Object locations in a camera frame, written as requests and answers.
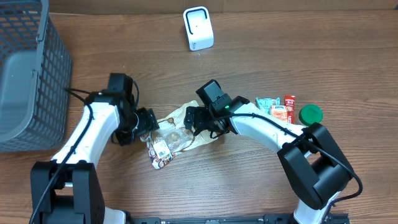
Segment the black mount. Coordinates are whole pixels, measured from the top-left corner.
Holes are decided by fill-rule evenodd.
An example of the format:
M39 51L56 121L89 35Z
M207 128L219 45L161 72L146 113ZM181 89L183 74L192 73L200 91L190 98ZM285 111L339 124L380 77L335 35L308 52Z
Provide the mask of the black mount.
M308 151L316 154L318 151L303 143L309 139L347 168L352 171L353 168L329 131L318 123L303 129L300 138L283 145L277 155L293 191L306 205L318 210L322 209L334 194L342 191L353 177L322 153L314 163L310 164L304 154Z
M30 172L33 208L38 204L57 167L55 162L36 162L33 166ZM105 202L94 164L85 161L67 164L62 174L45 197L34 223L103 223ZM55 193L56 189L63 189L65 182L73 182L73 196Z

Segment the crumpled paper bag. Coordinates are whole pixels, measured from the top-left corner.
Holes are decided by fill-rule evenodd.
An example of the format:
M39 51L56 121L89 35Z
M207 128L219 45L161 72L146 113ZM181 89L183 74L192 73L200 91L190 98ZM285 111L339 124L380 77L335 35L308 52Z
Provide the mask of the crumpled paper bag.
M157 120L158 130L141 136L141 141L147 143L150 161L155 169L163 168L185 151L216 140L210 138L210 132L207 130L194 137L194 128L185 129L184 118L188 106L199 104L196 100L185 103L167 117Z

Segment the gray plastic basket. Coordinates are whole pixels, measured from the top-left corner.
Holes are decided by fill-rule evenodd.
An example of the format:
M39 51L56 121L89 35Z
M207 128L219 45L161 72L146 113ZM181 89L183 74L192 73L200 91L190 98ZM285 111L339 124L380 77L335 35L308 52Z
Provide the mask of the gray plastic basket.
M48 0L0 0L0 151L59 147L72 60Z

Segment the basket mesh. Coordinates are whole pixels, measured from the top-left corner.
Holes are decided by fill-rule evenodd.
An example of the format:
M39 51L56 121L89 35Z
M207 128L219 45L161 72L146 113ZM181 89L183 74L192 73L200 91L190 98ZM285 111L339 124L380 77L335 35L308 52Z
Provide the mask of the basket mesh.
M10 54L37 48L41 8L40 1L0 1L0 75ZM69 96L63 89L70 84L72 60L50 18L44 50L36 57L41 57L42 63L39 69L32 68L39 75L34 110L28 111L33 117L19 135L0 141L0 151L49 149L59 146L65 136Z

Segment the red package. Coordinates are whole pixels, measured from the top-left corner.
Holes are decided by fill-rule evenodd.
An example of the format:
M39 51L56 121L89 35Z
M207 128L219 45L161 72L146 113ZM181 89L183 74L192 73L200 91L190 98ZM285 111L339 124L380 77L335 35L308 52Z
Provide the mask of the red package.
M295 96L285 95L285 106L287 110L287 122L293 124L294 122L294 101Z

